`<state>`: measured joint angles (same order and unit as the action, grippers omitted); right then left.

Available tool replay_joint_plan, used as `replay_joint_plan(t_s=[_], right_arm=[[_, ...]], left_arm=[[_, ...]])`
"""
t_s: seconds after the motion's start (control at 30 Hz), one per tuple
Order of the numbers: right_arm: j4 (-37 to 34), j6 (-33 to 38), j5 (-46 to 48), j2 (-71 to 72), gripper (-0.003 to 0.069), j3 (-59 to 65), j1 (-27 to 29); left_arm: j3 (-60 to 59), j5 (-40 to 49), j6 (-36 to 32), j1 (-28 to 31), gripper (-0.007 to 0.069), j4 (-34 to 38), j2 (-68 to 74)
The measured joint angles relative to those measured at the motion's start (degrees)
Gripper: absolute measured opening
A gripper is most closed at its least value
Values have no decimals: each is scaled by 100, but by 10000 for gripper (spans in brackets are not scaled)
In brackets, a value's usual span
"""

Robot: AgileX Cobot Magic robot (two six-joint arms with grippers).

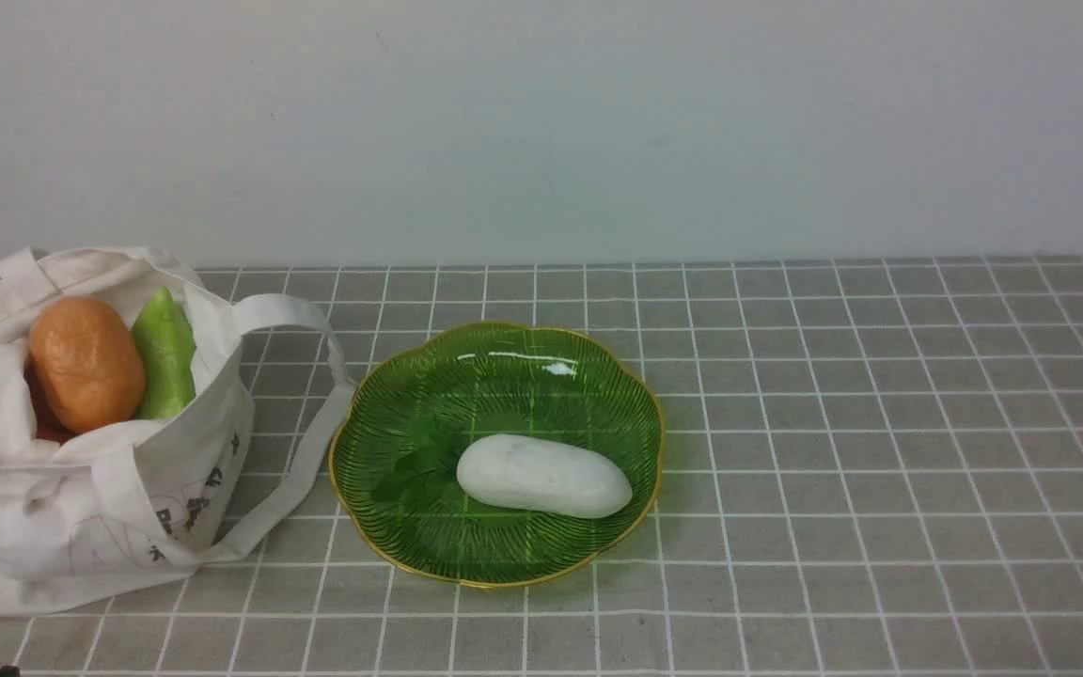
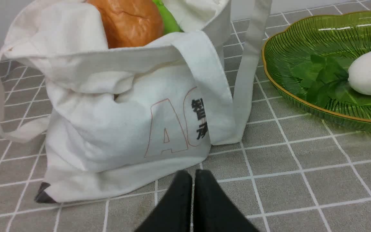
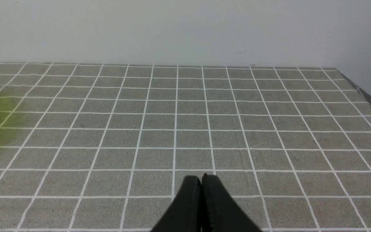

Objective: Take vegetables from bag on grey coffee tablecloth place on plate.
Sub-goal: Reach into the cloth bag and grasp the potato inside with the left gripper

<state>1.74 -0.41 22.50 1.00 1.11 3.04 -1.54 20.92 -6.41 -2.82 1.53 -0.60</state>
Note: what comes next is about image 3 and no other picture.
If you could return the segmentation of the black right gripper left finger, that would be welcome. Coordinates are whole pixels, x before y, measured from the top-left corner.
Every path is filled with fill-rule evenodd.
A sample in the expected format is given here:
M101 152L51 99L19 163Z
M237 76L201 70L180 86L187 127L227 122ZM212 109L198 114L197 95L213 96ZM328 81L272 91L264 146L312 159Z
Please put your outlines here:
M187 175L167 211L151 230L152 232L199 232L201 200L200 179Z

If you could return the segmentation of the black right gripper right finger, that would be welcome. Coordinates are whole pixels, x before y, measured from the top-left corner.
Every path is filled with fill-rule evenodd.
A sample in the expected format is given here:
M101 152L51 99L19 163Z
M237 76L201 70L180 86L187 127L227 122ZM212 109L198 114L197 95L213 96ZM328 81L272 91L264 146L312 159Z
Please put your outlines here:
M261 232L216 175L202 177L202 232Z

